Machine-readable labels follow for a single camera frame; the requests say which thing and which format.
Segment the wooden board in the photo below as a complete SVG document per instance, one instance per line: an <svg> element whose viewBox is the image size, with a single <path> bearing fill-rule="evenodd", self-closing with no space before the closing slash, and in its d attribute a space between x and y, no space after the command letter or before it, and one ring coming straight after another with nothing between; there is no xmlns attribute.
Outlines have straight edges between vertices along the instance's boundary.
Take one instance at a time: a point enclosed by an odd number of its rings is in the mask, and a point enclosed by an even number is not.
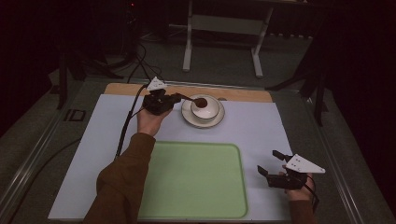
<svg viewBox="0 0 396 224"><path fill-rule="evenodd" d="M110 83L107 85L105 94L113 95L136 95L141 85L125 84L125 83ZM250 91L241 89L225 89L225 88L208 88L208 87L191 87L191 86L168 86L166 88L167 94L179 92L181 94L192 96L194 94L207 94L216 98L223 98L229 101L243 101L243 102L261 102L272 103L272 97L267 91ZM141 95L146 95L149 92L143 90Z"/></svg>

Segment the hand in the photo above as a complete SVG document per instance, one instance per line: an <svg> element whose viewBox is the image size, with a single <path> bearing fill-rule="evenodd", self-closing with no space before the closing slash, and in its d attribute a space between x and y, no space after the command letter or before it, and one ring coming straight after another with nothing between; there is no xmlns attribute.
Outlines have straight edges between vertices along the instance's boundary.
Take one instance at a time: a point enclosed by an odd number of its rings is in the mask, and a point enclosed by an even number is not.
<svg viewBox="0 0 396 224"><path fill-rule="evenodd" d="M163 119L168 116L171 111L172 109L157 116L151 114L146 109L142 109L137 113L137 131L139 133L146 133L154 136L160 130Z"/></svg>
<svg viewBox="0 0 396 224"><path fill-rule="evenodd" d="M311 178L306 179L306 185L314 189L314 182L312 180L312 174L308 174ZM312 200L312 193L306 188L302 187L301 189L285 189L285 193L288 194L289 201L311 201Z"/></svg>

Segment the metal frame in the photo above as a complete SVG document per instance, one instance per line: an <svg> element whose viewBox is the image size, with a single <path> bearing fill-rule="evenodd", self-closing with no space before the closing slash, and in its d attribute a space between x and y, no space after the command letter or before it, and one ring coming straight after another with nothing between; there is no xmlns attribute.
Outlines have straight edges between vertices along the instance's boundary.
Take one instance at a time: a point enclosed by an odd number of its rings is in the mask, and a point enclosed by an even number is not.
<svg viewBox="0 0 396 224"><path fill-rule="evenodd" d="M254 64L256 77L263 78L264 75L262 73L262 65L260 63L259 52L262 47L262 41L265 38L273 11L273 7L268 8L264 21L194 15L192 13L192 0L190 0L189 16L187 19L187 44L186 50L184 52L183 71L190 71L192 54L191 34L192 29L197 29L245 35L258 35L258 43L255 48L251 49L251 56Z"/></svg>
<svg viewBox="0 0 396 224"><path fill-rule="evenodd" d="M312 114L312 106L314 105L311 101L311 98L302 98L304 101L305 109L307 111L308 117L312 122L312 126L318 132L320 142L323 144L323 148L326 154L326 161L329 162L329 170L334 179L334 184L338 189L341 200L343 201L344 207L346 209L346 213L349 216L349 220L351 223L365 223L363 217L361 216L361 212L359 211L358 206L355 203L355 200L351 194L351 190L346 182L346 179L341 171L341 168L332 153L332 148L330 147L329 141L326 138L326 134L323 130L318 126L315 117Z"/></svg>
<svg viewBox="0 0 396 224"><path fill-rule="evenodd" d="M55 114L46 127L45 131L41 134L40 138L35 143L31 153L27 156L23 164L20 166L12 181L8 185L7 189L3 193L0 199L0 223L8 223L13 205L21 199L24 187L30 181L30 177L35 170L38 162L47 148L52 136L54 135L58 124L63 120L67 109L72 104L74 98L77 96L79 89L82 86L82 82L75 82L71 86L70 97L65 101L65 104L61 110L55 111Z"/></svg>

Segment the white table surface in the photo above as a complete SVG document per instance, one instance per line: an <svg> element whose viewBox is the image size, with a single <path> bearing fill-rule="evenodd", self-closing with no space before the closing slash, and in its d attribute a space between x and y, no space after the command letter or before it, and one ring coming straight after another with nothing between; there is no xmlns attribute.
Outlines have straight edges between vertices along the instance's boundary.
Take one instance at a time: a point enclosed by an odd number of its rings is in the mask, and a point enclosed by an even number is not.
<svg viewBox="0 0 396 224"><path fill-rule="evenodd" d="M140 107L142 99L139 98L137 107ZM79 220L85 217L96 195L96 177L114 160L121 129L133 101L134 96L101 95L49 213L49 219ZM241 152L248 204L247 215L236 220L290 220L284 190L269 188L265 178L257 172L257 165L270 174L282 170L281 165L285 162L272 156L273 150L292 155L276 104L222 103L225 117L219 125L210 129L192 127L181 115L181 103L176 104L163 121L156 139L236 144ZM133 118L123 148L128 146L135 130L136 119Z"/></svg>

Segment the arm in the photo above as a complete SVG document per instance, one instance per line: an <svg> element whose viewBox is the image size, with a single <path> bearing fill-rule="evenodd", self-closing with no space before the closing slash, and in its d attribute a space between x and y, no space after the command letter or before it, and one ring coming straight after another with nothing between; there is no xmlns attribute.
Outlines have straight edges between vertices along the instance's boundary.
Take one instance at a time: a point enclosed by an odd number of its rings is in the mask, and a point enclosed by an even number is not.
<svg viewBox="0 0 396 224"><path fill-rule="evenodd" d="M84 223L136 223L154 135L170 111L154 116L147 110L137 114L137 133L125 152L99 174L97 196Z"/></svg>
<svg viewBox="0 0 396 224"><path fill-rule="evenodd" d="M311 178L308 178L306 185L313 188L314 184ZM312 195L308 189L286 190L289 198L289 208L291 215L291 223L293 224L316 224L317 221L314 216L312 208Z"/></svg>

